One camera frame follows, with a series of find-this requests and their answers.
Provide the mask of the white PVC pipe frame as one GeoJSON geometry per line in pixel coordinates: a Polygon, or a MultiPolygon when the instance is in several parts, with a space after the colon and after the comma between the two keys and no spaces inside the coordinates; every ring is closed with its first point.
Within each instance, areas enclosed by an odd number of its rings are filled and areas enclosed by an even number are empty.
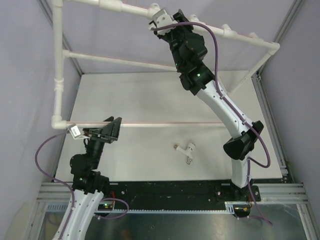
{"type": "Polygon", "coordinates": [[[210,62],[221,71],[247,70],[241,84],[280,49],[271,40],[279,24],[275,0],[153,0],[147,7],[126,0],[53,0],[54,129],[69,126],[62,116],[67,59],[79,70],[84,60],[119,65],[118,73],[128,67],[176,71],[165,44],[149,27],[164,6],[186,8],[198,34],[218,39],[218,57],[210,62]]]}

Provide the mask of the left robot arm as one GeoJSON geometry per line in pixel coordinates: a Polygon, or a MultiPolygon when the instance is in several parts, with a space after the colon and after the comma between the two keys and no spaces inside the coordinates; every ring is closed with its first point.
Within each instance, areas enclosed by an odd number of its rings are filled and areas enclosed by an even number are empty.
{"type": "Polygon", "coordinates": [[[76,124],[68,128],[73,139],[83,140],[85,153],[75,154],[69,161],[71,197],[55,240],[83,240],[99,203],[111,194],[109,178],[96,170],[105,144],[118,140],[122,118],[111,116],[103,123],[103,127],[84,128],[83,132],[76,124]]]}

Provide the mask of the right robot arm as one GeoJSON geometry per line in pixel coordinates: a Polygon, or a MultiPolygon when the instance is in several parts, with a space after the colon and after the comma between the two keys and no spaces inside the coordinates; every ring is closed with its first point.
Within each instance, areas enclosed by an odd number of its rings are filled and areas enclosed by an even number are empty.
{"type": "Polygon", "coordinates": [[[183,88],[206,103],[231,136],[223,150],[231,158],[232,197],[241,201],[249,195],[247,160],[264,125],[259,120],[253,122],[246,117],[222,90],[216,74],[203,63],[208,52],[204,38],[193,32],[192,26],[183,23],[162,38],[169,44],[183,88]]]}

